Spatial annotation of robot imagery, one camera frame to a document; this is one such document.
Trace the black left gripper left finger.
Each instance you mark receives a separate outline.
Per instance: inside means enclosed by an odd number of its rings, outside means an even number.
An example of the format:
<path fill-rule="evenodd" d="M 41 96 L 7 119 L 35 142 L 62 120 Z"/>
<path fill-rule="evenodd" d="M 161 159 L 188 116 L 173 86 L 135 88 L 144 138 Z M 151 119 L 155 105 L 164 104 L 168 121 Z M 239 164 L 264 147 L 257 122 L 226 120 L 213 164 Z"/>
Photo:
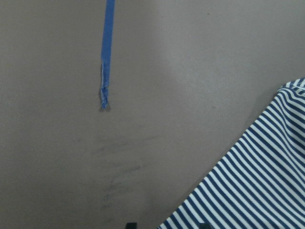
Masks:
<path fill-rule="evenodd" d="M 125 225 L 125 229 L 137 229 L 137 222 L 128 222 Z"/>

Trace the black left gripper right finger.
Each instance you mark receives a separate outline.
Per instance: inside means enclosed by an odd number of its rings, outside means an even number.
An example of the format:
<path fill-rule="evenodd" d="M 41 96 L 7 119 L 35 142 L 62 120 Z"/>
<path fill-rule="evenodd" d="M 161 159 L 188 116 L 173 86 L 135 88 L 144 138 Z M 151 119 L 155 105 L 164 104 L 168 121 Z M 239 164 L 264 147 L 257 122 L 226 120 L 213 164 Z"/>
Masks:
<path fill-rule="evenodd" d="M 199 229 L 210 229 L 210 224 L 209 223 L 201 223 L 199 225 Z"/>

